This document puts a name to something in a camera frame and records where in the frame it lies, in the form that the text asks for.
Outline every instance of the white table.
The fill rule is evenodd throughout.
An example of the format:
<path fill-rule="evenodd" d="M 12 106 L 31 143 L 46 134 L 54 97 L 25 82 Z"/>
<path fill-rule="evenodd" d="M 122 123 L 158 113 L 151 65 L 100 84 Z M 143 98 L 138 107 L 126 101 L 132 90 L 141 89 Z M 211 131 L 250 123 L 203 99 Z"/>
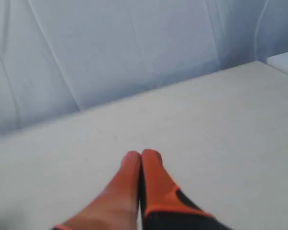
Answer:
<path fill-rule="evenodd" d="M 267 63 L 285 74 L 288 74 L 288 52 L 267 58 Z"/>
<path fill-rule="evenodd" d="M 0 228 L 62 222 L 144 148 L 225 224 L 288 230 L 288 76 L 260 62 L 0 139 Z"/>

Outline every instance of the white fabric backdrop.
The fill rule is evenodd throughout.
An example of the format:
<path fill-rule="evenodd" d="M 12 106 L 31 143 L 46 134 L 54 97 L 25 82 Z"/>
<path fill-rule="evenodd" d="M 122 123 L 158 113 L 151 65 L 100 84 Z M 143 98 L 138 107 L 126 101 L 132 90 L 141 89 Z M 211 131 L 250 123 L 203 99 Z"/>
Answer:
<path fill-rule="evenodd" d="M 288 51 L 288 0 L 0 0 L 0 135 Z"/>

